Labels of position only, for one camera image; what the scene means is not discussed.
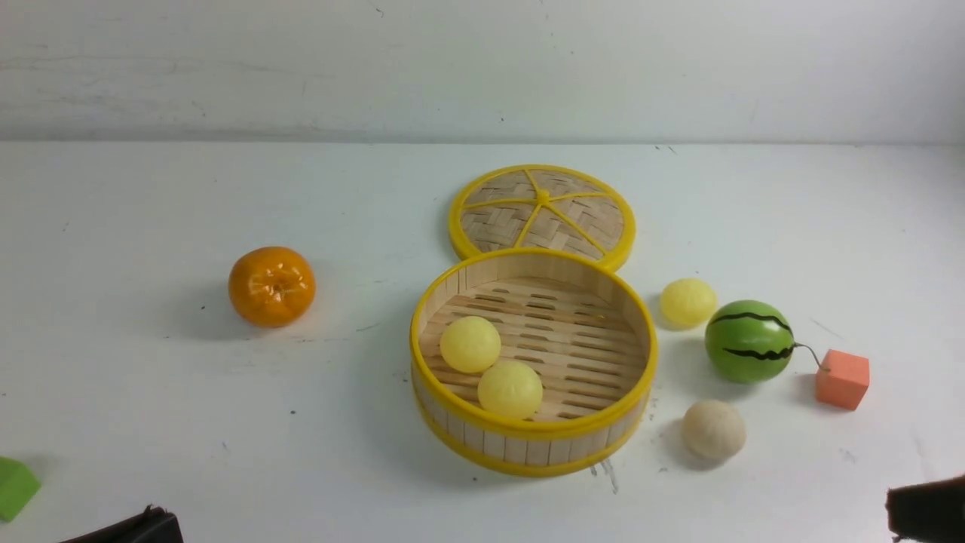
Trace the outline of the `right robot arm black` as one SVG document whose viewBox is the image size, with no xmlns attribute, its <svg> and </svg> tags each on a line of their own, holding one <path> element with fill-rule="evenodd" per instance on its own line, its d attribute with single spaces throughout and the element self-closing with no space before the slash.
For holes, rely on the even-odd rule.
<svg viewBox="0 0 965 543">
<path fill-rule="evenodd" d="M 963 542 L 964 477 L 892 488 L 885 508 L 893 542 Z"/>
</svg>

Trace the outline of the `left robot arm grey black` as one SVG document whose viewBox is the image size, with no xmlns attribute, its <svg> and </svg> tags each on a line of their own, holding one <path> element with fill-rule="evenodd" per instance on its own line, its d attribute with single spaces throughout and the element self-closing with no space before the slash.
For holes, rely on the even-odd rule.
<svg viewBox="0 0 965 543">
<path fill-rule="evenodd" d="M 149 505 L 143 512 L 110 526 L 66 540 L 85 542 L 183 542 L 178 517 L 164 508 Z"/>
</svg>

